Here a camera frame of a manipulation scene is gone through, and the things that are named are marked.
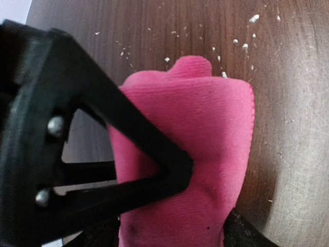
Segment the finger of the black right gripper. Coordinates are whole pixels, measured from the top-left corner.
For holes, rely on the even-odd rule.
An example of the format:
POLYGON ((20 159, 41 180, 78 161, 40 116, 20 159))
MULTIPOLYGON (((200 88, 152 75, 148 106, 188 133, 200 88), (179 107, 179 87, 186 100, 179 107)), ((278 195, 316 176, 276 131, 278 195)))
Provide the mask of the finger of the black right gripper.
MULTIPOLYGON (((51 209, 60 214, 120 214, 184 191, 190 182, 193 160, 186 152, 162 158, 159 172, 146 179, 87 191, 76 190, 51 199, 51 209)), ((115 163, 60 162, 55 185, 76 185, 114 180, 115 163)))
POLYGON ((86 107, 170 174, 190 174, 193 160, 133 105, 69 34, 51 31, 51 62, 60 107, 86 107))

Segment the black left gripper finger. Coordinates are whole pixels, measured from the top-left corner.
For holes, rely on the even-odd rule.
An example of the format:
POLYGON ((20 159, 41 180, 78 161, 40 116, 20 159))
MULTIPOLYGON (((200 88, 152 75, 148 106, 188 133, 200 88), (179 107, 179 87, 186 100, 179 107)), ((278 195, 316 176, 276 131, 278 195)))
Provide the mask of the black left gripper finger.
POLYGON ((278 247, 236 210, 230 212, 223 229, 224 247, 278 247))

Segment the pink towel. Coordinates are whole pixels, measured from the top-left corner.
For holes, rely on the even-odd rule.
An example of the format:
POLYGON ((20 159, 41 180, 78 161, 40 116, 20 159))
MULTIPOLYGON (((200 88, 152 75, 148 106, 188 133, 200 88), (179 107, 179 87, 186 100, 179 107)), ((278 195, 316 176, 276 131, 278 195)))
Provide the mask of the pink towel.
POLYGON ((161 132, 194 159, 189 187, 122 214, 120 246, 223 246, 249 159, 254 94, 249 83, 212 75, 211 63, 185 56, 167 72, 129 76, 121 90, 161 132))

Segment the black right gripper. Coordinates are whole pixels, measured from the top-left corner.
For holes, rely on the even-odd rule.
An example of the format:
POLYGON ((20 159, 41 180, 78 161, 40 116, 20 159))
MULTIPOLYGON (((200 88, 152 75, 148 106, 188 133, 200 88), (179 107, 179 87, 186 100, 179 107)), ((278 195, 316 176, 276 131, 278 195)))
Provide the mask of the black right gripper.
POLYGON ((114 186, 54 191, 114 178, 113 162, 61 156, 75 111, 106 124, 120 96, 70 35, 1 24, 1 246, 40 246, 120 214, 114 186))

